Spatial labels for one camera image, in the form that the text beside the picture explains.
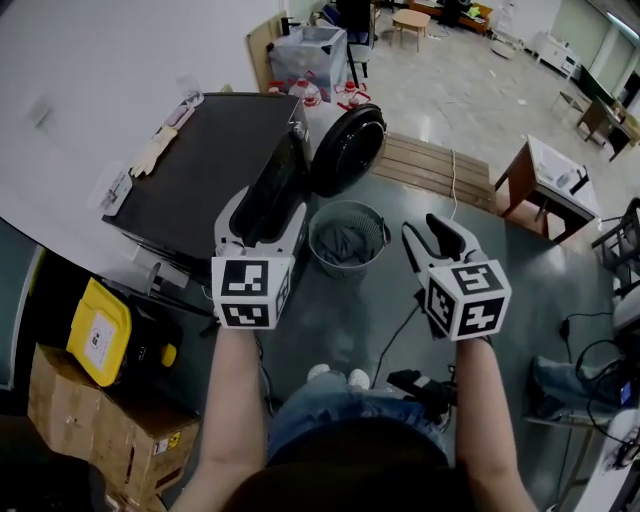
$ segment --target gray box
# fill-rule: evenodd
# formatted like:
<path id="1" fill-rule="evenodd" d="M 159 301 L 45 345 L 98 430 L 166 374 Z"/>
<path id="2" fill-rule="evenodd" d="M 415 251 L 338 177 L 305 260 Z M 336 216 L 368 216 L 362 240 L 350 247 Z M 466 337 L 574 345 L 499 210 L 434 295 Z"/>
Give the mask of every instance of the gray box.
<path id="1" fill-rule="evenodd" d="M 347 33 L 333 27 L 299 28 L 274 41 L 269 60 L 273 79 L 284 82 L 284 92 L 305 77 L 320 89 L 324 101 L 331 101 L 335 86 L 347 80 Z"/>

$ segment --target ceiling light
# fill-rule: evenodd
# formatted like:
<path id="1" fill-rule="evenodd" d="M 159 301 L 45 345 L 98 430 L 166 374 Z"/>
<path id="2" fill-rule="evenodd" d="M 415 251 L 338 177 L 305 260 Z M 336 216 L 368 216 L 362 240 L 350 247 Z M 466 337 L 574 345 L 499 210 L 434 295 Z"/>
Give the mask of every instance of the ceiling light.
<path id="1" fill-rule="evenodd" d="M 629 37 L 631 37 L 632 39 L 635 39 L 635 40 L 640 39 L 640 36 L 636 33 L 635 30 L 633 30 L 628 25 L 624 24 L 622 21 L 620 21 L 618 18 L 616 18 L 610 12 L 607 13 L 607 17 L 611 20 L 611 22 L 614 25 L 616 25 L 620 30 L 622 30 L 622 32 L 624 32 L 627 36 L 629 36 Z"/>

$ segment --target white cube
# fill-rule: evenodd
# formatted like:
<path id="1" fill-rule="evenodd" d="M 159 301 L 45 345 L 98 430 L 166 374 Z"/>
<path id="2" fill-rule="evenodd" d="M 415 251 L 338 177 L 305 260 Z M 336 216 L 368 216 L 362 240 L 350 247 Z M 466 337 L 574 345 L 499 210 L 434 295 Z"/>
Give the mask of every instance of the white cube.
<path id="1" fill-rule="evenodd" d="M 429 269 L 425 310 L 451 341 L 500 331 L 511 286 L 500 263 L 461 263 Z"/>
<path id="2" fill-rule="evenodd" d="M 224 327 L 275 329 L 291 290 L 295 258 L 211 258 L 211 292 Z"/>

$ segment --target forearm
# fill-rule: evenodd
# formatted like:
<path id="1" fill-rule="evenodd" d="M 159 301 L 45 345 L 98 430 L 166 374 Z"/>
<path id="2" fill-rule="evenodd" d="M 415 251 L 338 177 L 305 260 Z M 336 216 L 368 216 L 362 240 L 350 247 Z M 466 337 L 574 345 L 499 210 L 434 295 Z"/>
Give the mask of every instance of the forearm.
<path id="1" fill-rule="evenodd" d="M 263 467 L 266 432 L 253 331 L 220 329 L 209 379 L 200 462 Z"/>
<path id="2" fill-rule="evenodd" d="M 509 408 L 493 349 L 457 342 L 456 460 L 471 478 L 518 474 Z"/>

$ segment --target shoe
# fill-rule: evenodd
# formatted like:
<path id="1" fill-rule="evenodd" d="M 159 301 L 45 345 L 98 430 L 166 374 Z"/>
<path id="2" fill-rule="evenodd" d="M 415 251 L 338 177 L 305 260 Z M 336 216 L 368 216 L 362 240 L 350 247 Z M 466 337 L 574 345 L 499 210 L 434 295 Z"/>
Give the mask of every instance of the shoe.
<path id="1" fill-rule="evenodd" d="M 347 381 L 347 384 L 349 384 L 349 386 L 367 390 L 371 387 L 371 380 L 363 370 L 356 368 L 349 374 L 349 380 Z"/>
<path id="2" fill-rule="evenodd" d="M 323 373 L 327 373 L 330 372 L 331 368 L 329 368 L 328 364 L 317 364 L 315 366 L 313 366 L 311 368 L 311 370 L 309 370 L 309 373 L 307 373 L 307 382 L 309 382 L 312 379 L 315 379 L 318 375 L 322 375 Z"/>

